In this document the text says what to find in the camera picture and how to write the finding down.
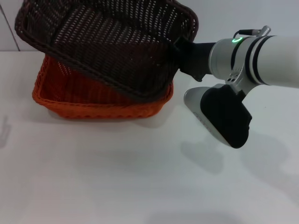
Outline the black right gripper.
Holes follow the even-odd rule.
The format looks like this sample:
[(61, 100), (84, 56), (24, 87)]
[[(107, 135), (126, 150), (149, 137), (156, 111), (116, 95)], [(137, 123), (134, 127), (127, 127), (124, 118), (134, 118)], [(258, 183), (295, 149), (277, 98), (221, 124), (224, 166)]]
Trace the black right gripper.
[(206, 74), (212, 74), (209, 68), (209, 56), (215, 42), (194, 43), (179, 37), (173, 44), (178, 53), (178, 65), (181, 72), (201, 82)]

